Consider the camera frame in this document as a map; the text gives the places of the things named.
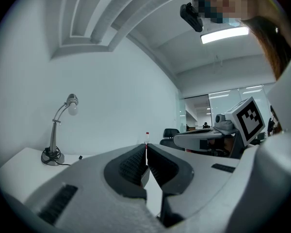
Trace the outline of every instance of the lamp base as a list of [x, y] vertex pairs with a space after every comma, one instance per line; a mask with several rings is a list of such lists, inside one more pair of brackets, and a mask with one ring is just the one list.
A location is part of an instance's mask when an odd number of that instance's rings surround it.
[[[42, 153], [42, 160], [43, 162], [49, 161], [49, 157], [46, 155], [45, 152]], [[60, 154], [60, 158], [56, 159], [56, 161], [50, 161], [48, 162], [48, 165], [50, 166], [59, 166], [60, 164], [63, 164], [65, 162], [65, 156], [63, 153]]]

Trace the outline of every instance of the white desk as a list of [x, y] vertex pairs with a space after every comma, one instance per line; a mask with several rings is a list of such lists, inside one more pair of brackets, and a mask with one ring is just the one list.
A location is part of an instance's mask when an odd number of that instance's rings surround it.
[[[42, 152], [25, 148], [0, 168], [0, 187], [3, 191], [24, 203], [26, 199], [43, 183], [56, 176], [69, 166], [49, 166], [41, 162]], [[64, 164], [73, 164], [79, 155], [65, 154]], [[162, 191], [150, 173], [145, 186], [147, 191], [147, 207], [153, 215], [161, 210]]]

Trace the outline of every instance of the brown hair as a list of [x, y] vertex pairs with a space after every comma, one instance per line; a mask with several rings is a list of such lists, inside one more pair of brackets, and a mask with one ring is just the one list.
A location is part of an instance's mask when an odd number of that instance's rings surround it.
[[279, 28], [263, 17], [242, 21], [256, 36], [278, 80], [291, 60], [291, 47], [280, 34]]

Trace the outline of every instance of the black chair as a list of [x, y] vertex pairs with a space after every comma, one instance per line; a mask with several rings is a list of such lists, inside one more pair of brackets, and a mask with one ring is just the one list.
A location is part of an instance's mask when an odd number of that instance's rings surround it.
[[177, 150], [181, 150], [181, 151], [185, 151], [184, 148], [180, 148], [176, 144], [174, 144], [174, 136], [179, 133], [180, 132], [177, 129], [165, 129], [163, 137], [168, 138], [168, 139], [161, 140], [160, 145], [177, 149]]

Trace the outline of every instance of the fluorescent light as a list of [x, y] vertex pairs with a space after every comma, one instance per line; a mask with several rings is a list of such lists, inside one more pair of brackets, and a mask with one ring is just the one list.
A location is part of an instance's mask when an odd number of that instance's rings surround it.
[[220, 92], [215, 92], [215, 93], [209, 93], [209, 95], [213, 95], [213, 94], [218, 94], [218, 93], [223, 93], [223, 92], [229, 92], [231, 90], [228, 90], [228, 91], [220, 91]]
[[257, 88], [257, 87], [262, 87], [262, 85], [257, 85], [257, 86], [253, 86], [253, 87], [247, 87], [246, 89]]
[[202, 42], [203, 44], [209, 43], [211, 41], [221, 40], [229, 37], [240, 36], [240, 35], [247, 35], [249, 34], [249, 29], [247, 27], [237, 27], [232, 29], [225, 29], [220, 30], [213, 33], [208, 33], [202, 35]]
[[223, 98], [223, 97], [227, 97], [229, 94], [226, 95], [220, 95], [220, 96], [215, 96], [215, 97], [211, 97], [209, 99], [217, 99], [217, 98]]
[[243, 94], [260, 92], [261, 90], [262, 90], [262, 89], [260, 89], [260, 90], [255, 90], [255, 91], [246, 91], [246, 92], [243, 92]]

